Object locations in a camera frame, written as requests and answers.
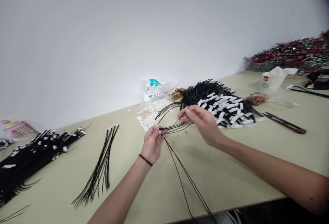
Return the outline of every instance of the left hand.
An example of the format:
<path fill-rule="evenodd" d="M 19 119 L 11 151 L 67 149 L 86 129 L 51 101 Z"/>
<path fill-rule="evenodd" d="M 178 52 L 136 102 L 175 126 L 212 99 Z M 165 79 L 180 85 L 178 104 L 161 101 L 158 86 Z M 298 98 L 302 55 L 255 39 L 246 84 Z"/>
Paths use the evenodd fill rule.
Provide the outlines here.
<path fill-rule="evenodd" d="M 141 152 L 141 155 L 144 156 L 150 163 L 154 164 L 160 152 L 160 144 L 165 135 L 159 135 L 159 129 L 156 125 L 152 126 L 144 136 L 144 145 Z"/>

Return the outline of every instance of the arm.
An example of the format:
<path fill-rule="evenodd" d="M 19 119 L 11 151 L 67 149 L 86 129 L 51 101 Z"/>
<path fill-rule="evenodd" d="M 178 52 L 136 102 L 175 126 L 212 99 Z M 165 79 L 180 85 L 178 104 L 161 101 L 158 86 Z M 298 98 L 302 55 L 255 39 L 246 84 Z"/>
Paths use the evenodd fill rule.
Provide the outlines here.
<path fill-rule="evenodd" d="M 152 164 L 158 159 L 163 137 L 159 136 L 157 126 L 152 126 L 145 134 L 141 154 Z M 123 223 L 129 207 L 150 168 L 151 166 L 145 160 L 138 157 L 117 187 L 89 220 L 88 224 Z"/>
<path fill-rule="evenodd" d="M 259 177 L 316 215 L 329 207 L 329 178 L 227 138 L 210 112 L 198 106 L 181 110 L 178 117 L 193 122 L 205 142 L 240 161 Z"/>

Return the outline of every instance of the gold box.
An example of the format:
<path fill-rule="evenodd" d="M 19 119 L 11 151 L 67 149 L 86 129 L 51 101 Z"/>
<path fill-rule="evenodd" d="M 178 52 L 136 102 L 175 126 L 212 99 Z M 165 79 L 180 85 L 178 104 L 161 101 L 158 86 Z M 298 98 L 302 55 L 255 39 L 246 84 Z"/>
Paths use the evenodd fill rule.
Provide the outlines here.
<path fill-rule="evenodd" d="M 175 91 L 175 92 L 172 92 L 172 96 L 174 97 L 174 101 L 176 101 L 176 100 L 182 98 L 184 96 L 184 94 L 183 93 L 180 93 L 178 91 Z"/>

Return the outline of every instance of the forearm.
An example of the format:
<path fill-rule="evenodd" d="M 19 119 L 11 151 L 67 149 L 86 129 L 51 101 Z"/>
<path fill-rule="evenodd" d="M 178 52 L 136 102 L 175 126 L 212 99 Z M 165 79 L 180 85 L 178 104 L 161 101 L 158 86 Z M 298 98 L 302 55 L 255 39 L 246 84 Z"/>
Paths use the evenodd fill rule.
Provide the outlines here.
<path fill-rule="evenodd" d="M 124 178 L 98 208 L 88 224 L 119 224 L 128 212 L 134 197 L 151 167 L 140 157 Z"/>
<path fill-rule="evenodd" d="M 217 148 L 314 214 L 328 208 L 329 178 L 228 138 Z"/>

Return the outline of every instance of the blue label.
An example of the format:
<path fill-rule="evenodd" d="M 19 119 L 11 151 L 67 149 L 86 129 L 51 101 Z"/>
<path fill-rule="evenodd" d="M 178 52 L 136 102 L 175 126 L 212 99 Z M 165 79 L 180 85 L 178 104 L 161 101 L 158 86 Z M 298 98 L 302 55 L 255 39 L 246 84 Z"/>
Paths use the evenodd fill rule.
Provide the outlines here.
<path fill-rule="evenodd" d="M 153 86 L 160 86 L 161 84 L 155 80 L 155 79 L 150 79 L 150 86 L 153 87 Z"/>

